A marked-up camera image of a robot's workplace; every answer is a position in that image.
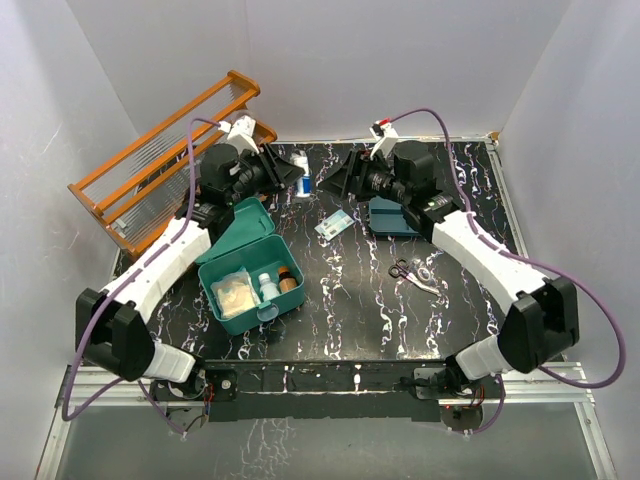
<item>plastic bag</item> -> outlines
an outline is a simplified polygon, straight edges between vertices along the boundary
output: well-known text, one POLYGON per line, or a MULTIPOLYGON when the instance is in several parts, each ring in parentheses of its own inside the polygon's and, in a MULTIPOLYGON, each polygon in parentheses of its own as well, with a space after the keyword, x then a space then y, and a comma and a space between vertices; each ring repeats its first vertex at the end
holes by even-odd
POLYGON ((211 291, 223 319, 240 315, 260 304, 260 297, 246 271, 230 273, 219 282, 212 283, 211 291))

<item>black marble table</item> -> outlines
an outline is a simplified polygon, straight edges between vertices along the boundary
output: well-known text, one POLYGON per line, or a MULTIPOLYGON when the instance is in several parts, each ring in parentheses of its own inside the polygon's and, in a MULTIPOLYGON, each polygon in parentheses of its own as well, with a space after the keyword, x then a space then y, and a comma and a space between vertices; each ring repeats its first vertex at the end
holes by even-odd
MULTIPOLYGON (((451 174, 443 143, 430 143, 440 173, 451 174)), ((315 187, 354 144, 282 144, 288 159, 304 149, 315 187)), ((475 203, 477 221, 514 250, 514 241, 484 142, 454 142, 458 180, 475 203)), ((232 337, 215 320, 196 268, 165 295, 148 328, 156 339, 205 359, 440 359, 497 333, 503 316, 489 292, 449 255, 420 238, 376 238, 367 205, 315 191, 297 201, 282 192, 268 211, 305 276, 305 303, 269 324, 232 337), (342 208, 355 224, 327 242, 314 227, 342 208), (442 296, 388 275, 396 258, 420 258, 442 296)))

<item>bottle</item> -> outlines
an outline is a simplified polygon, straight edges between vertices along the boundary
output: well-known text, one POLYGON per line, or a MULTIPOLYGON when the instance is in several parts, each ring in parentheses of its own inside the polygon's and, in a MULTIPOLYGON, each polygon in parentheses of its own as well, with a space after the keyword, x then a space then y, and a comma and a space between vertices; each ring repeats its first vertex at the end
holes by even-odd
POLYGON ((278 287, 275 283, 273 283, 268 273, 261 273, 260 275, 258 275, 258 281, 260 282, 260 293, 262 294, 262 300, 264 300, 265 302, 280 295, 278 287))
POLYGON ((291 155, 291 160, 296 167, 304 169, 304 175, 296 182, 296 197, 311 196, 311 176, 309 174, 309 160, 302 150, 291 155))
POLYGON ((278 281, 280 282, 280 291, 286 293, 298 286, 296 277, 294 277, 287 267, 278 269, 278 281))

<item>teal lid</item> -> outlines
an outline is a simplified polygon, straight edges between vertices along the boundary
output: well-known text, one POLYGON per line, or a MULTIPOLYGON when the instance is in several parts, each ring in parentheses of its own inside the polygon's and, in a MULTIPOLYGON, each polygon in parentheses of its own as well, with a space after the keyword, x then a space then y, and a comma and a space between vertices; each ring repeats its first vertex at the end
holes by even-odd
POLYGON ((260 200, 255 197, 236 205, 234 214, 235 219, 215 245, 196 258, 198 265, 271 235, 276 228, 260 200))

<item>open first aid box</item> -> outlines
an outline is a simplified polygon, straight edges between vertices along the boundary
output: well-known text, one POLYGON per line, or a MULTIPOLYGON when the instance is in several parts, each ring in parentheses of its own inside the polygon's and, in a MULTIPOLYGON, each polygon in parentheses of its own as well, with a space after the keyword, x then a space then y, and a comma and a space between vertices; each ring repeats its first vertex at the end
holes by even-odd
POLYGON ((305 297, 304 276, 283 238, 273 233, 275 225, 262 203, 257 198, 248 198, 236 205, 234 213, 235 219, 227 231, 213 247, 196 259, 196 263, 201 265, 198 277, 213 315, 227 332, 239 335, 299 307, 304 303, 305 297), (298 286, 235 317, 222 318, 211 285, 242 267, 249 273, 258 296, 258 276, 268 273, 278 285, 280 267, 289 268, 298 286))

